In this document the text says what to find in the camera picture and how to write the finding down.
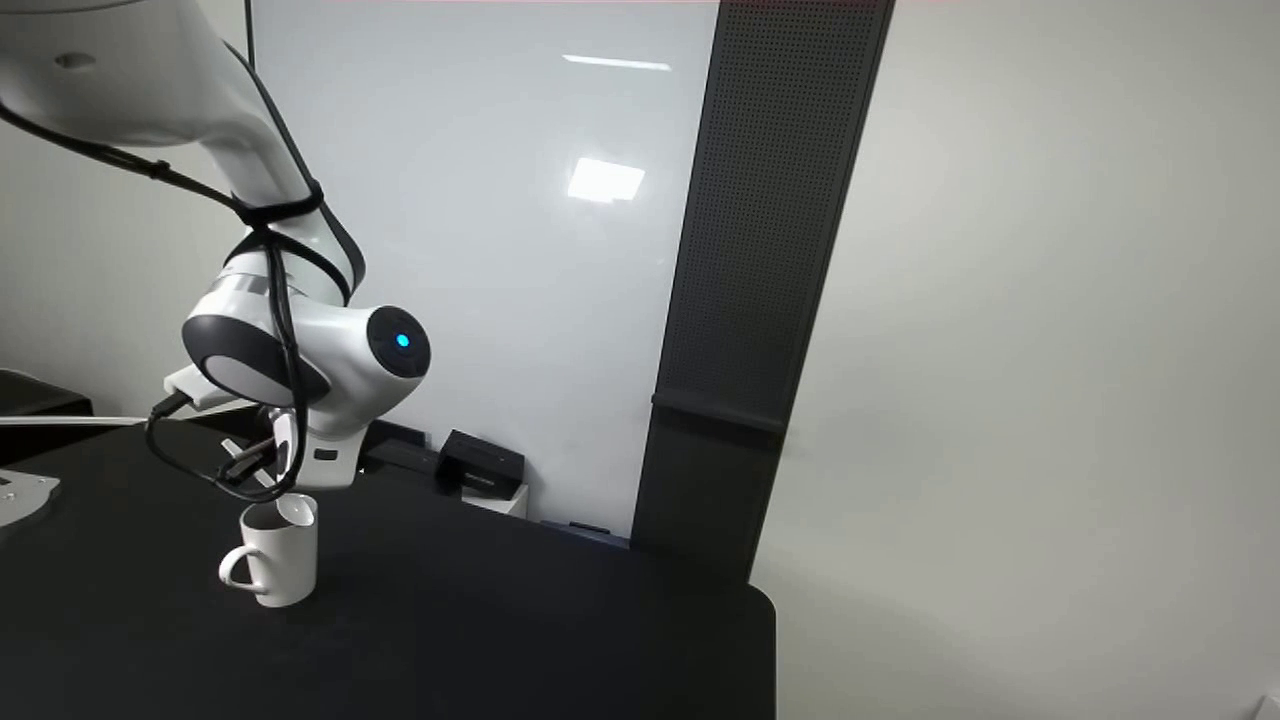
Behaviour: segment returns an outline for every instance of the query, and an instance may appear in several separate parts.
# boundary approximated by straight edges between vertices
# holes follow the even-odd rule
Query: black device
[[[468,434],[449,434],[436,481],[449,493],[509,499],[526,484],[526,456]]]

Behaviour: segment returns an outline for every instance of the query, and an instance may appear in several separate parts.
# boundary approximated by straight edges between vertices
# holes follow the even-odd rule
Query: whiteboard
[[[716,0],[267,0],[257,70],[436,367],[394,421],[634,531]]]

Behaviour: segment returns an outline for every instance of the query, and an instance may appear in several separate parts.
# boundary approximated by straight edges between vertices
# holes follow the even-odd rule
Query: mug handle
[[[216,566],[216,582],[224,582],[230,588],[252,591],[252,598],[274,591],[267,582],[250,582],[250,585],[239,585],[239,582],[233,577],[246,556],[262,556],[262,561],[274,568],[274,556],[267,556],[267,554],[239,544],[239,547],[233,547],[233,554]]]

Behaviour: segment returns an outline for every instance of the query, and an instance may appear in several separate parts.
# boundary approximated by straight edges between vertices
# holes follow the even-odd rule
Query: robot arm
[[[79,148],[212,151],[252,230],[186,322],[174,387],[200,378],[276,409],[281,484],[354,484],[370,424],[427,374],[427,335],[399,310],[347,310],[364,255],[197,0],[0,0],[0,106]]]

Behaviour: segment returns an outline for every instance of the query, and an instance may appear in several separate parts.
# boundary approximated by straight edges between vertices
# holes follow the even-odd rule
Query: white mug
[[[230,588],[252,591],[264,609],[289,609],[313,598],[322,561],[318,497],[284,493],[274,505],[246,509],[239,535],[246,544],[216,568]]]

